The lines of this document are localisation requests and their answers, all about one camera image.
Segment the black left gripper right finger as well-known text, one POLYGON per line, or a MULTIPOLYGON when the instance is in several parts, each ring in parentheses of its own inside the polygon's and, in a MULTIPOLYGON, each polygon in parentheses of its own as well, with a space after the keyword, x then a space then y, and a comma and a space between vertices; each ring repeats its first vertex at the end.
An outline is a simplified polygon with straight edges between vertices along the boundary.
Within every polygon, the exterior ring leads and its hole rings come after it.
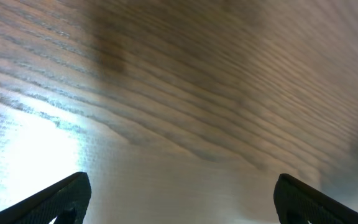
POLYGON ((279 175, 273 202, 281 224, 358 224, 358 213, 290 174, 279 175))

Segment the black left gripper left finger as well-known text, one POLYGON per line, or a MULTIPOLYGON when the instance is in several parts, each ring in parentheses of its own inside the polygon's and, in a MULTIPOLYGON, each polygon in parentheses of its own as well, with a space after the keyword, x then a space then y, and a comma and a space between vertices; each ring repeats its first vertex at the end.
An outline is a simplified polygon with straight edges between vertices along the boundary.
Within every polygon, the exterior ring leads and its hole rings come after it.
POLYGON ((0 224, 82 224, 90 198, 87 173, 76 172, 0 211, 0 224))

